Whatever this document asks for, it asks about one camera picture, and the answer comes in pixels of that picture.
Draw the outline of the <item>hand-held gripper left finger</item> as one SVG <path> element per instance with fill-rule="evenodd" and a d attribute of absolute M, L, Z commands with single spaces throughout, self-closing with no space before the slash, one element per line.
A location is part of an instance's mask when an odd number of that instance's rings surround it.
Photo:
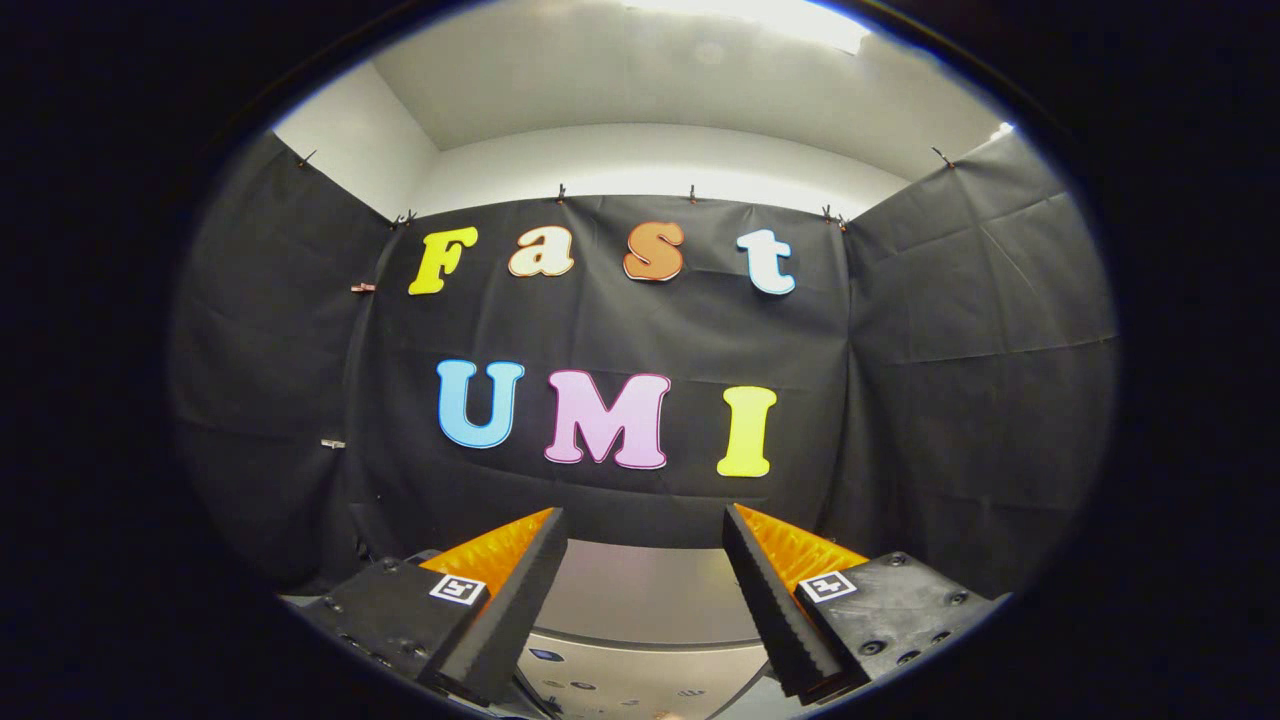
<path fill-rule="evenodd" d="M 419 688 L 481 707 L 504 703 L 567 529 L 563 509 L 543 509 L 429 557 L 378 560 L 298 612 L 333 643 Z"/>

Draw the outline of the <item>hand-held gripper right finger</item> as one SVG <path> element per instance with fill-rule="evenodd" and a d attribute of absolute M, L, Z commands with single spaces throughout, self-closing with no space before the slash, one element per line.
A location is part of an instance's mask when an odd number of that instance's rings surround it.
<path fill-rule="evenodd" d="M 832 701 L 883 685 L 1001 606 L 922 560 L 865 557 L 741 503 L 722 544 L 782 692 Z"/>

